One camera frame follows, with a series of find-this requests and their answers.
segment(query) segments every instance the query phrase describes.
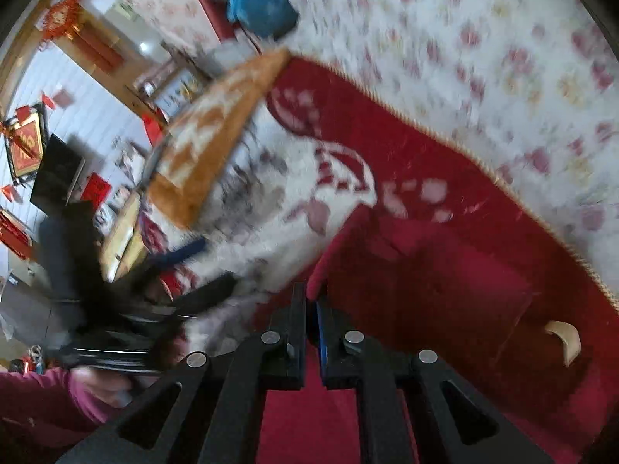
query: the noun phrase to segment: red blanket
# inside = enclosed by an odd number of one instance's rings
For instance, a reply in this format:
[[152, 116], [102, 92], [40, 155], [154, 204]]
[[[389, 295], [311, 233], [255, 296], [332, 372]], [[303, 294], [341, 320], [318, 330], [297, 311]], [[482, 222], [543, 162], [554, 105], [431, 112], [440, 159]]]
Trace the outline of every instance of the red blanket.
[[[331, 304], [386, 345], [434, 348], [557, 462], [577, 462], [619, 395], [610, 292], [456, 143], [329, 70], [293, 60], [267, 102], [288, 130], [357, 151], [375, 179], [377, 207], [348, 220], [310, 297], [326, 284]], [[569, 368], [549, 320], [580, 333]]]

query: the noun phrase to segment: folded blanket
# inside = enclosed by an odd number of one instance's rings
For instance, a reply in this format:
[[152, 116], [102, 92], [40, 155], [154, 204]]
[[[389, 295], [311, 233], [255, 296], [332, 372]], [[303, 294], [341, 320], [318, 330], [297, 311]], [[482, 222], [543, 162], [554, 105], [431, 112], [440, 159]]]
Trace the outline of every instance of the folded blanket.
[[279, 49], [234, 69], [171, 126], [173, 138], [148, 193], [172, 223], [188, 228], [196, 221], [245, 123], [289, 58]]

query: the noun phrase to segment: silver screw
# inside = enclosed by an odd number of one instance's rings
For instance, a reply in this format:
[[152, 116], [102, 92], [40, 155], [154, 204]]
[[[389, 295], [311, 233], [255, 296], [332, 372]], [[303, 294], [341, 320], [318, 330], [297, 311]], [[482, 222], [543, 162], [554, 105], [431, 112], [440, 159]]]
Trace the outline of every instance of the silver screw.
[[344, 335], [344, 339], [348, 343], [361, 343], [365, 339], [365, 336], [361, 331], [352, 330]]
[[435, 363], [438, 359], [438, 354], [430, 349], [424, 349], [419, 351], [419, 361], [425, 362], [425, 364]]
[[203, 353], [192, 353], [187, 356], [187, 366], [190, 368], [199, 368], [206, 364], [206, 355]]
[[277, 333], [276, 331], [265, 331], [262, 336], [262, 343], [265, 343], [267, 345], [273, 345], [279, 342], [280, 340], [280, 336], [279, 333]]

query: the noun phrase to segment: black monitor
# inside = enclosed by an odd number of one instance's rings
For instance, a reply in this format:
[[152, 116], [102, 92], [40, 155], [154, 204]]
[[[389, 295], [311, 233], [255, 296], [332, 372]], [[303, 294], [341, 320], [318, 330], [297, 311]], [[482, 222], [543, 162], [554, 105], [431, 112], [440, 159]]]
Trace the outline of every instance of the black monitor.
[[36, 173], [30, 203], [48, 215], [61, 211], [83, 167], [82, 156], [52, 134]]

